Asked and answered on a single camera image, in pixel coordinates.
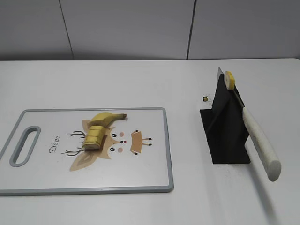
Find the table surface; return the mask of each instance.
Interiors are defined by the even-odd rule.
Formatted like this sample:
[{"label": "table surface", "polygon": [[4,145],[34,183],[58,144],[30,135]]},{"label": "table surface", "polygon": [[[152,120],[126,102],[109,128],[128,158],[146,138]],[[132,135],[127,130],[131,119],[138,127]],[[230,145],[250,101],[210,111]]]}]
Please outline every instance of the table surface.
[{"label": "table surface", "polygon": [[[217,71],[239,93],[282,162],[270,182],[249,138],[250,164],[213,165],[199,109]],[[3,61],[0,143],[24,109],[164,107],[174,190],[158,194],[0,197],[2,224],[298,224],[300,60]],[[107,93],[98,99],[98,94]]]}]

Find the white knife handle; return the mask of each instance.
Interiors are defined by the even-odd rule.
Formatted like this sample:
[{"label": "white knife handle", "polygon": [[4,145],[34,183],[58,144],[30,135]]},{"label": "white knife handle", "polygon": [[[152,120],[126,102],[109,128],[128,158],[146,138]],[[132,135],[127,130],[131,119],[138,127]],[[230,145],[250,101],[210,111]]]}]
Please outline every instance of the white knife handle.
[{"label": "white knife handle", "polygon": [[271,143],[246,107],[243,108],[243,120],[269,180],[276,181],[280,176],[281,163]]}]

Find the banana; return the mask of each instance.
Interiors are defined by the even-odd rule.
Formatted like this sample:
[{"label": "banana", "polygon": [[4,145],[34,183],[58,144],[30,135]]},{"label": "banana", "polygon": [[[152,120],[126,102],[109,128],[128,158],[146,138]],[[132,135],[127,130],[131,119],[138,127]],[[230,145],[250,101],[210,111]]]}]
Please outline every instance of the banana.
[{"label": "banana", "polygon": [[127,114],[113,114],[101,112],[97,114],[89,123],[89,131],[82,145],[82,150],[98,150],[101,147],[106,128],[116,120],[124,120]]},{"label": "banana", "polygon": [[127,114],[123,114],[123,113],[113,114],[110,112],[101,112],[89,122],[89,127],[96,125],[96,126],[103,126],[107,128],[114,121],[124,120],[126,117]]}]

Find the banana slice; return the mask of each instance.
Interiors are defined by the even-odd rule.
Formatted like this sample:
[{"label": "banana slice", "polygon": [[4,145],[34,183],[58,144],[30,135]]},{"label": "banana slice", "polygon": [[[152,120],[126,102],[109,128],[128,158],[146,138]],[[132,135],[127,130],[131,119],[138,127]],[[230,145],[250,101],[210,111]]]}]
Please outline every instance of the banana slice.
[{"label": "banana slice", "polygon": [[235,80],[234,80],[233,74],[231,72],[229,72],[229,71],[225,72],[224,81],[225,81],[226,88],[228,90],[233,90],[234,89]]}]

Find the black stand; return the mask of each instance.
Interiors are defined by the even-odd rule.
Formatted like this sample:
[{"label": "black stand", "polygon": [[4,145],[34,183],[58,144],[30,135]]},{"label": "black stand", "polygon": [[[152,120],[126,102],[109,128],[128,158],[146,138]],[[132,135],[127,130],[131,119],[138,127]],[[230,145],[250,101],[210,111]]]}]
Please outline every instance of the black stand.
[{"label": "black stand", "polygon": [[212,109],[200,110],[213,164],[250,163],[245,149],[249,133],[242,108],[221,74]]}]

